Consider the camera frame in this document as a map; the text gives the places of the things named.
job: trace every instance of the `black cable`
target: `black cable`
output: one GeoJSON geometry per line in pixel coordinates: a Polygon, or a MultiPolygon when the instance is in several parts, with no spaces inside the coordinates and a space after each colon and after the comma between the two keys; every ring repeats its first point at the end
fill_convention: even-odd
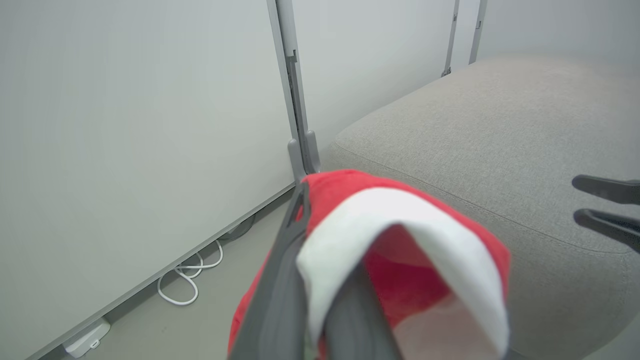
{"type": "Polygon", "coordinates": [[[242,235],[246,234],[246,233],[247,233],[247,232],[248,232],[248,231],[253,227],[253,225],[254,225],[254,223],[255,223],[255,214],[253,214],[250,218],[246,219],[245,221],[241,222],[241,223],[238,225],[238,227],[241,227],[241,226],[242,226],[244,223],[246,223],[246,222],[250,222],[250,223],[249,223],[249,226],[247,226],[247,227],[246,227],[246,229],[242,230],[242,232],[241,232],[241,233],[239,233],[239,234],[234,234],[233,232],[231,232],[231,233],[227,233],[226,235],[227,235],[228,237],[225,237],[225,236],[223,235],[223,236],[220,236],[218,239],[219,239],[219,240],[235,240],[235,239],[237,239],[237,238],[241,237],[242,235]]]}

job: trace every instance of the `gray fabric cushion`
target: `gray fabric cushion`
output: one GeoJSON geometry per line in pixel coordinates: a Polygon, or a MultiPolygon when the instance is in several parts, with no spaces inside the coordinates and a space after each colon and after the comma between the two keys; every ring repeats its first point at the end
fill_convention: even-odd
{"type": "Polygon", "coordinates": [[[571,185],[577,174],[640,179],[639,80],[550,58],[481,61],[354,123],[323,170],[404,181],[483,224],[513,255],[511,348],[581,359],[640,306],[640,256],[572,217],[640,207],[571,185]]]}

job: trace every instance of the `white cable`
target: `white cable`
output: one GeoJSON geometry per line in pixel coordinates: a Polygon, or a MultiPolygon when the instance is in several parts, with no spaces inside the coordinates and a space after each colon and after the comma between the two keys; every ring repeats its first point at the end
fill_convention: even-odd
{"type": "Polygon", "coordinates": [[[168,302],[175,304],[175,305],[180,305],[180,306],[184,306],[184,305],[189,305],[190,303],[194,302],[197,298],[198,298],[198,286],[196,286],[196,283],[193,282],[193,278],[200,275],[200,273],[202,272],[202,269],[210,269],[212,267],[218,266],[218,264],[220,264],[220,261],[222,261],[222,246],[220,246],[220,241],[216,240],[216,244],[218,244],[218,250],[220,251],[220,258],[213,264],[210,265],[204,265],[204,260],[202,260],[202,256],[200,256],[199,252],[196,252],[196,255],[198,256],[198,259],[200,260],[200,265],[178,265],[175,268],[173,268],[173,271],[175,271],[178,275],[180,275],[183,279],[187,280],[190,284],[191,287],[193,288],[193,297],[191,298],[191,300],[188,301],[176,301],[171,299],[170,297],[166,296],[162,290],[160,289],[160,283],[162,282],[162,279],[164,277],[164,275],[160,276],[160,279],[158,279],[158,294],[165,300],[167,300],[168,302]],[[184,272],[182,272],[182,269],[198,269],[198,271],[193,274],[193,275],[187,275],[184,272]]]}

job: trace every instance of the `metal wall frame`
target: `metal wall frame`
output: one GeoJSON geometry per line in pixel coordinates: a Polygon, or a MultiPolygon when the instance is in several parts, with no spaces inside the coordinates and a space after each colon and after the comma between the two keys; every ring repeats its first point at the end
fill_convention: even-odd
{"type": "Polygon", "coordinates": [[[474,33],[474,42],[471,46],[471,55],[469,56],[469,64],[476,62],[478,55],[478,48],[480,47],[480,36],[482,35],[482,28],[484,22],[484,13],[486,13],[487,0],[480,0],[480,9],[478,9],[478,18],[476,20],[476,32],[474,33]]]}
{"type": "Polygon", "coordinates": [[[453,54],[453,41],[456,38],[456,25],[458,23],[458,7],[460,7],[460,0],[456,0],[453,5],[453,20],[451,21],[451,32],[449,33],[449,48],[447,50],[447,59],[444,63],[444,71],[441,77],[449,75],[451,73],[451,54],[453,54]]]}
{"type": "Polygon", "coordinates": [[[288,150],[294,178],[299,183],[307,174],[320,171],[316,134],[307,126],[307,111],[300,72],[300,52],[296,38],[296,25],[292,0],[267,0],[273,42],[278,56],[278,67],[292,139],[288,150]]]}

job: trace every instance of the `white partition wall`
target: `white partition wall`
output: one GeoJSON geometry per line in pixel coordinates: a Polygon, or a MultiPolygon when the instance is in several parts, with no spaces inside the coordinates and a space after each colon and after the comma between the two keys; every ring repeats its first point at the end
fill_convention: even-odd
{"type": "Polygon", "coordinates": [[[293,0],[293,7],[308,128],[320,151],[444,69],[453,0],[293,0]]]}
{"type": "Polygon", "coordinates": [[[265,0],[0,3],[0,359],[290,187],[290,139],[265,0]]]}
{"type": "Polygon", "coordinates": [[[637,67],[639,13],[638,0],[488,0],[478,60],[553,54],[637,67]]]}

